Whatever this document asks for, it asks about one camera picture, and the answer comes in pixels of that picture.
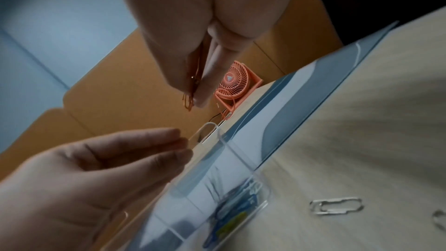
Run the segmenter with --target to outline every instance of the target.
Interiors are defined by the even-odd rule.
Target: light wood desk
[[[270,85],[256,90],[227,130]],[[444,250],[446,9],[390,32],[260,168],[274,198],[223,250]],[[359,213],[309,202],[358,196]]]

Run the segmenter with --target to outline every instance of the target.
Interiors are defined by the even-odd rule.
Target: blue wall
[[[135,28],[122,0],[0,0],[0,152]]]

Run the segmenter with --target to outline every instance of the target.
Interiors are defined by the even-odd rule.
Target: fan logo
[[[231,82],[234,79],[234,75],[232,73],[226,73],[226,76],[224,77],[224,80],[226,82]]]

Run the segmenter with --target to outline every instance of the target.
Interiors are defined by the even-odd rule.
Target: orange fan
[[[225,74],[214,96],[226,109],[222,117],[227,120],[245,99],[261,84],[263,80],[243,63],[234,61]]]

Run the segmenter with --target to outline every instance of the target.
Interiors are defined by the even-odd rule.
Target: plastic box
[[[268,204],[256,166],[217,125],[205,124],[191,145],[185,172],[102,251],[217,250]]]

